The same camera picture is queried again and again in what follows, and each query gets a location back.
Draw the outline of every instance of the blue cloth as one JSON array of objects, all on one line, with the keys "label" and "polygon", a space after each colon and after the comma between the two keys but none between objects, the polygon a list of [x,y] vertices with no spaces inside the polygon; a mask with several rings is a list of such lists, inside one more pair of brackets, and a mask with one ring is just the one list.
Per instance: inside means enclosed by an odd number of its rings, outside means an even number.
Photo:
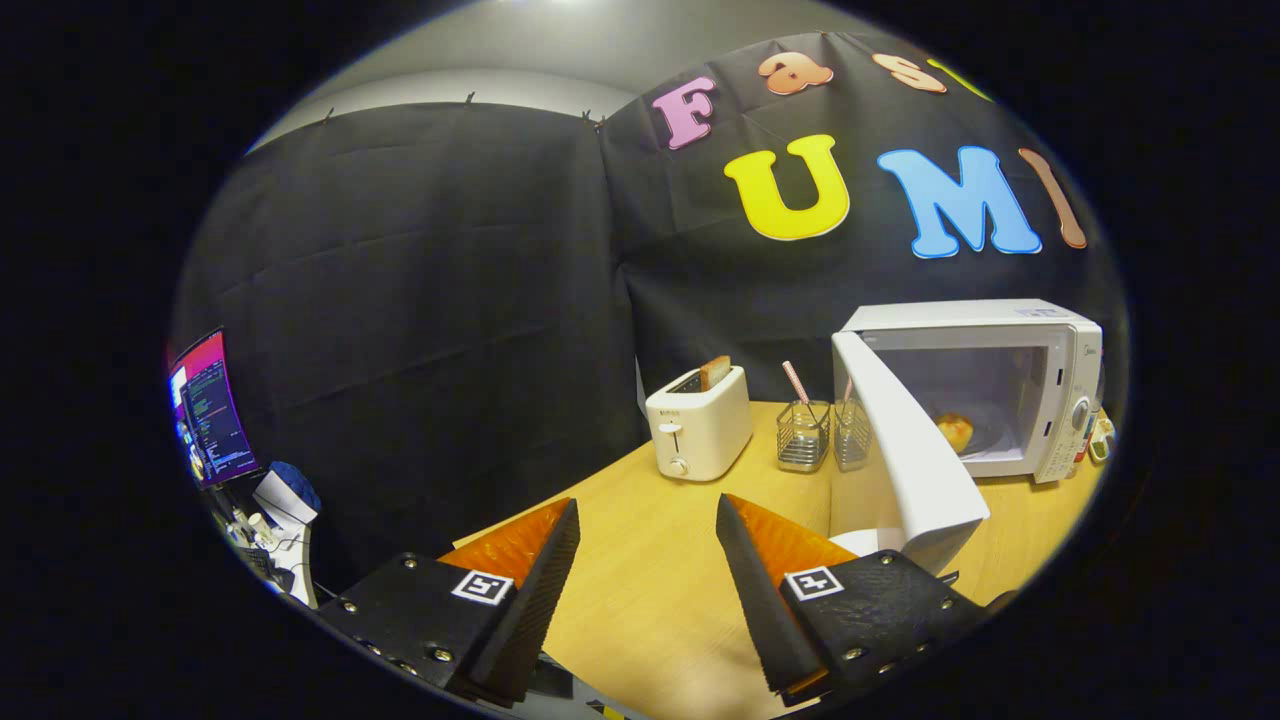
[{"label": "blue cloth", "polygon": [[289,465],[288,462],[271,462],[271,471],[276,474],[284,484],[289,486],[293,495],[298,496],[302,502],[307,503],[307,507],[320,512],[320,496],[316,495],[315,488],[307,482],[307,478],[301,470]]}]

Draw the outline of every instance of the microwave control panel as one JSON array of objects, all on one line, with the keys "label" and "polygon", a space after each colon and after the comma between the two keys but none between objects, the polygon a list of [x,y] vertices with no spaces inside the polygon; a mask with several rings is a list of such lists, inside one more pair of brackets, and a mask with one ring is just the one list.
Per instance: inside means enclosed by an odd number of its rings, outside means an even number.
[{"label": "microwave control panel", "polygon": [[1085,433],[1091,420],[1101,410],[1097,401],[1098,373],[1102,368],[1102,331],[1093,323],[1074,324],[1071,359],[1069,363],[1071,378],[1061,416],[1052,428],[1053,447],[1048,451],[1039,471],[1034,473],[1037,483],[1052,483],[1066,478],[1075,464],[1080,450],[1085,447]]}]

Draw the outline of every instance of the letter m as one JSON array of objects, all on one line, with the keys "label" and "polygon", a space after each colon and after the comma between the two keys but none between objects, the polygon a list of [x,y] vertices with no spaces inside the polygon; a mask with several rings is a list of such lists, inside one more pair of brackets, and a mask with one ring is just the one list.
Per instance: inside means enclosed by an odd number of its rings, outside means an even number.
[{"label": "letter m", "polygon": [[915,150],[893,150],[876,160],[902,183],[906,201],[915,215],[919,236],[911,252],[919,258],[950,258],[960,242],[942,227],[941,213],[964,236],[975,252],[987,237],[987,211],[991,211],[991,243],[1001,252],[1039,252],[1039,236],[1027,224],[1027,217],[1000,172],[1000,159],[986,147],[960,149],[960,182]]}]

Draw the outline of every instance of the wall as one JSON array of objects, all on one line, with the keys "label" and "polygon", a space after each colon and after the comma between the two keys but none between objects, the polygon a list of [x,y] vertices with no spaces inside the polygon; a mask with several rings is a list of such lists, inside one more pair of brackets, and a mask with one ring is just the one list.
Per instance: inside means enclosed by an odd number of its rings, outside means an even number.
[{"label": "wall", "polygon": [[324,119],[330,108],[334,115],[342,115],[406,102],[461,102],[471,91],[475,91],[472,102],[520,105],[573,117],[590,110],[593,119],[613,114],[635,99],[635,95],[613,87],[543,73],[502,69],[412,73],[305,100],[266,131],[248,151]]}]

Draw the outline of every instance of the orange letter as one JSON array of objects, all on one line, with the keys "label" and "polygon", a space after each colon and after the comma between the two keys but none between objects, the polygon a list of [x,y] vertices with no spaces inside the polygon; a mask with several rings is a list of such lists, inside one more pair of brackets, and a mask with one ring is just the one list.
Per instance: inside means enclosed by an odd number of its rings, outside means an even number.
[{"label": "orange letter", "polygon": [[831,82],[836,74],[804,53],[778,53],[760,63],[756,72],[769,78],[765,85],[774,95],[792,95],[810,85]]},{"label": "orange letter", "polygon": [[1025,147],[1019,149],[1018,154],[1023,156],[1023,160],[1027,160],[1027,164],[1036,170],[1041,182],[1044,183],[1044,190],[1048,192],[1050,200],[1053,201],[1053,209],[1057,210],[1057,219],[1062,222],[1062,240],[1071,247],[1084,247],[1088,245],[1088,241],[1084,240],[1084,231],[1080,229],[1080,223],[1075,222],[1075,213],[1071,213],[1071,206],[1066,202],[1066,195],[1059,187],[1053,172],[1048,169],[1048,161],[1041,158],[1038,152]]},{"label": "orange letter", "polygon": [[920,65],[908,60],[906,58],[899,58],[897,55],[884,55],[877,53],[872,55],[872,60],[886,68],[895,79],[901,82],[908,87],[914,87],[916,90],[928,90],[929,92],[946,92],[947,86],[942,85],[933,76],[920,70]]}]

